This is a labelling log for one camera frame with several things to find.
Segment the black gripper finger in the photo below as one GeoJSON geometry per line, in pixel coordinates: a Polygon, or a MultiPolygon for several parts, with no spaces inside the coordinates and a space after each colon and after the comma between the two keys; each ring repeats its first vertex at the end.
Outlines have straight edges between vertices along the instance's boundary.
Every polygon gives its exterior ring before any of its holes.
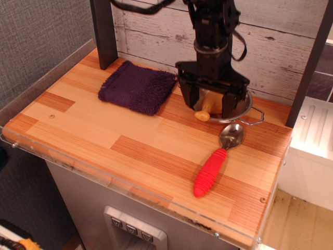
{"type": "Polygon", "coordinates": [[[234,109],[240,101],[240,96],[232,93],[225,93],[222,98],[222,118],[230,118],[234,109]]]}
{"type": "Polygon", "coordinates": [[[189,80],[180,79],[179,86],[185,104],[189,108],[194,109],[195,104],[199,100],[199,88],[197,87],[196,83],[189,80]]]}

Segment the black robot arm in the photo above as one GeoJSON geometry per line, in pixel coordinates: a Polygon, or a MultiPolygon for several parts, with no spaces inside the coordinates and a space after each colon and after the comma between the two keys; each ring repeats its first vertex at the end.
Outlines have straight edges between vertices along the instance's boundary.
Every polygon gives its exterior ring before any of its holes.
{"type": "Polygon", "coordinates": [[[195,30],[195,61],[176,63],[178,82],[185,104],[193,108],[201,89],[223,94],[222,118],[228,119],[247,95],[250,81],[232,68],[233,37],[240,12],[234,1],[185,1],[195,30]]]}

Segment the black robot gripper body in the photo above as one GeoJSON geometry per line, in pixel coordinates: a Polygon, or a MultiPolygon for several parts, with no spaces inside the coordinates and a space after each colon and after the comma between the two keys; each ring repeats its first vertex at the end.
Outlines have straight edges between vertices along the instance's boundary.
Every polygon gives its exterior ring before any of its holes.
{"type": "Polygon", "coordinates": [[[247,95],[249,80],[235,71],[231,66],[232,50],[230,48],[216,54],[197,53],[196,61],[179,61],[176,63],[178,79],[195,82],[198,88],[206,88],[225,94],[247,95]]]}

